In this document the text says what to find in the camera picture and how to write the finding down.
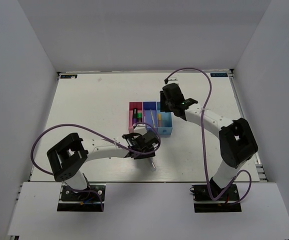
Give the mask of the yellow cap orange marker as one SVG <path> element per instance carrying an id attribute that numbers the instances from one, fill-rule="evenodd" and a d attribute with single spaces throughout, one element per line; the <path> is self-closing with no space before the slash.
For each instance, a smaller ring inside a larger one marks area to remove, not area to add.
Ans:
<path id="1" fill-rule="evenodd" d="M 162 114 L 159 113 L 157 115 L 157 118 L 158 118 L 158 127 L 161 128 L 163 126 L 163 119 L 162 119 Z"/>

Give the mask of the orange cap grey marker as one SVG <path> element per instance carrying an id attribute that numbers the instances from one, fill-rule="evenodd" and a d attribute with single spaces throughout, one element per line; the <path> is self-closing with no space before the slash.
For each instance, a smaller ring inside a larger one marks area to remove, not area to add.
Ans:
<path id="1" fill-rule="evenodd" d="M 156 171 L 157 168 L 152 157 L 148 158 L 148 162 L 149 162 L 150 170 L 152 172 Z"/>

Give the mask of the green cap black highlighter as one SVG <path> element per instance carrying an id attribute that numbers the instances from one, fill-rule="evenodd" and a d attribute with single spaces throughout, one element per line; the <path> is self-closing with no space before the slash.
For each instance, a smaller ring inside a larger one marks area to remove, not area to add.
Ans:
<path id="1" fill-rule="evenodd" d="M 137 122 L 138 123 L 142 123 L 143 122 L 143 114 L 141 112 L 139 112 L 137 114 Z"/>

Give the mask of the purple cap black highlighter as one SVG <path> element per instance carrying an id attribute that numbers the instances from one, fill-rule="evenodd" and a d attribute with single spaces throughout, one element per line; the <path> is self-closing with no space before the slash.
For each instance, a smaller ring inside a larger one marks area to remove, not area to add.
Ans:
<path id="1" fill-rule="evenodd" d="M 136 124 L 138 122 L 138 109 L 137 108 L 134 108 L 133 111 L 132 111 L 132 124 Z"/>

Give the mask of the yellow gel pen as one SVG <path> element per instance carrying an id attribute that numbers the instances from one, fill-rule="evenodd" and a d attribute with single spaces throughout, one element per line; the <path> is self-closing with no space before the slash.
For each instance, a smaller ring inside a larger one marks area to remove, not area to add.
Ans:
<path id="1" fill-rule="evenodd" d="M 157 114 L 155 110 L 150 110 L 150 114 L 151 114 L 151 119 L 152 119 L 152 125 L 155 129 L 158 128 L 158 120 L 157 120 Z"/>

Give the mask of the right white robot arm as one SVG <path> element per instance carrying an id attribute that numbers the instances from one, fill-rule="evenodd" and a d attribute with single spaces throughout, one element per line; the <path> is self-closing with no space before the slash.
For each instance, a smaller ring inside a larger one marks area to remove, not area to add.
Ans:
<path id="1" fill-rule="evenodd" d="M 208 191 L 211 199 L 223 199 L 229 186 L 237 178 L 242 166 L 250 160 L 259 147 L 248 121 L 230 119 L 207 109 L 192 98 L 185 99 L 176 83 L 165 85 L 160 91 L 160 110 L 172 112 L 176 117 L 201 127 L 203 160 Z M 222 162 L 212 178 L 208 177 L 205 131 L 219 140 Z"/>

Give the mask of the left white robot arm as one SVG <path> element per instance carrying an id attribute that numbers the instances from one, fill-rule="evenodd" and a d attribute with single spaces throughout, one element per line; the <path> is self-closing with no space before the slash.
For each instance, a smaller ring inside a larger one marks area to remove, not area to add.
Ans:
<path id="1" fill-rule="evenodd" d="M 155 156 L 155 146 L 160 138 L 152 131 L 145 134 L 129 133 L 110 142 L 108 140 L 91 140 L 85 148 L 83 139 L 74 132 L 47 151 L 54 180 L 65 182 L 73 194 L 80 200 L 90 195 L 90 187 L 80 172 L 82 165 L 88 161 L 106 158 L 132 158 L 135 160 Z"/>

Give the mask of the light blue drawer box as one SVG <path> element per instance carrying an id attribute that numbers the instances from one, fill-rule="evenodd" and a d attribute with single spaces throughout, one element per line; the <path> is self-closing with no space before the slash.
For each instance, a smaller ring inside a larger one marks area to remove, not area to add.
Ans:
<path id="1" fill-rule="evenodd" d="M 158 114 L 162 115 L 162 127 L 158 125 L 158 133 L 162 136 L 170 136 L 173 130 L 173 123 L 172 123 L 172 114 L 170 112 L 162 112 L 161 111 L 161 104 L 160 102 L 156 103 L 157 105 L 157 116 Z"/>

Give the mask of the dark blue drawer box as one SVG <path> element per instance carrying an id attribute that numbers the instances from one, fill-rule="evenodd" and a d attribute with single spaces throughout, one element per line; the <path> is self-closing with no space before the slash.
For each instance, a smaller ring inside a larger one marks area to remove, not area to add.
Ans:
<path id="1" fill-rule="evenodd" d="M 144 122 L 150 126 L 146 126 L 148 131 L 155 129 L 158 130 L 158 117 L 157 117 L 157 102 L 156 101 L 144 101 L 143 102 L 143 115 Z"/>

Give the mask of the pink drawer box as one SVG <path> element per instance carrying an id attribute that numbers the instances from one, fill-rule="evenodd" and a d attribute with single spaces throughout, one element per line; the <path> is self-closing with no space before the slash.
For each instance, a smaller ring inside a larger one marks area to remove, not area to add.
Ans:
<path id="1" fill-rule="evenodd" d="M 129 102 L 128 109 L 128 131 L 134 131 L 134 124 L 140 123 L 144 120 L 143 117 L 143 102 Z"/>

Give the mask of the right blue table label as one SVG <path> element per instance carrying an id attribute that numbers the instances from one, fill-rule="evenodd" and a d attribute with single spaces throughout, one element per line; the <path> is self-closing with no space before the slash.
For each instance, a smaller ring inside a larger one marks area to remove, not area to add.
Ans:
<path id="1" fill-rule="evenodd" d="M 212 78 L 227 78 L 228 74 L 224 72 L 213 72 L 213 73 L 210 73 L 210 76 Z"/>

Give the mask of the blue table label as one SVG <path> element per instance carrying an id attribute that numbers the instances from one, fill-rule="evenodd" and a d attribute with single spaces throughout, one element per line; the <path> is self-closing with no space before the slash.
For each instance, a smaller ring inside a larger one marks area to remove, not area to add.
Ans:
<path id="1" fill-rule="evenodd" d="M 60 79 L 76 79 L 77 77 L 77 74 L 62 74 Z"/>
<path id="2" fill-rule="evenodd" d="M 227 78 L 228 74 L 224 72 L 213 72 L 213 73 L 210 73 L 210 76 L 212 78 Z"/>

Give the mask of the left blue table label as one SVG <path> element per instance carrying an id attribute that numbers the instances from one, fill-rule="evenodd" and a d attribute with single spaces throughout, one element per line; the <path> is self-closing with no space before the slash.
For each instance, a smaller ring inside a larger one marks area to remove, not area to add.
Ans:
<path id="1" fill-rule="evenodd" d="M 77 74 L 62 74 L 60 79 L 76 79 L 77 77 Z"/>

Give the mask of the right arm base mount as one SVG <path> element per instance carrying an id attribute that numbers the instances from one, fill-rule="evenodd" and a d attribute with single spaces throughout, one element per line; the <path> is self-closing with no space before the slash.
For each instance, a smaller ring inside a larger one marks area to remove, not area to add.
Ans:
<path id="1" fill-rule="evenodd" d="M 240 199 L 236 184 L 217 200 L 212 200 L 209 196 L 207 185 L 192 185 L 189 189 L 193 195 L 193 206 L 195 213 L 239 213 L 242 212 L 240 203 L 234 204 Z"/>

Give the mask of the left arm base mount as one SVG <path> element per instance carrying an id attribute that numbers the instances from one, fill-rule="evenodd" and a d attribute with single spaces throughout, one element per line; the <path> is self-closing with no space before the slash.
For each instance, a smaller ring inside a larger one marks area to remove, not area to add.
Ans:
<path id="1" fill-rule="evenodd" d="M 105 184 L 91 184 L 90 189 L 94 192 L 74 192 L 66 185 L 61 187 L 57 204 L 58 212 L 102 212 L 105 206 Z"/>

